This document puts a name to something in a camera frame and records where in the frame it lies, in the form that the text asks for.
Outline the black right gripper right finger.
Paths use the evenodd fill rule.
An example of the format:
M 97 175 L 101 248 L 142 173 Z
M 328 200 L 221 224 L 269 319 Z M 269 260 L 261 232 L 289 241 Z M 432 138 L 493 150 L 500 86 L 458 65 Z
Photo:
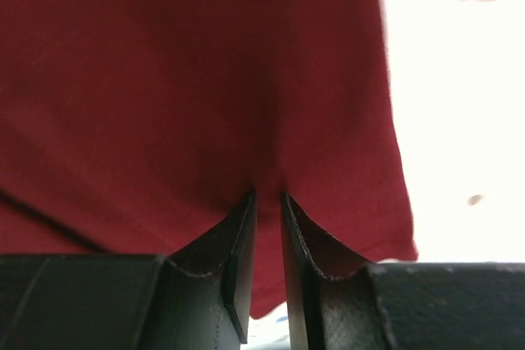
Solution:
M 521 263 L 369 261 L 281 199 L 293 349 L 521 349 Z

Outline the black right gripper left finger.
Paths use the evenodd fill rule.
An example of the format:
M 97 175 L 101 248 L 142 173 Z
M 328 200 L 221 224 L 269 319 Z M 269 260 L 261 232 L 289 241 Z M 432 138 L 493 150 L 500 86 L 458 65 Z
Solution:
M 237 349 L 248 337 L 256 196 L 171 254 L 4 255 L 4 349 Z

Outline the dark red t-shirt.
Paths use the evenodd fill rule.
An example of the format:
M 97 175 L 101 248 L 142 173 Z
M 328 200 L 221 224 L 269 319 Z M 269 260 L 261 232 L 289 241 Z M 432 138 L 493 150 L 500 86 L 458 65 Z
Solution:
M 2 252 L 168 254 L 249 191 L 255 318 L 283 193 L 416 259 L 380 0 L 1 0 Z

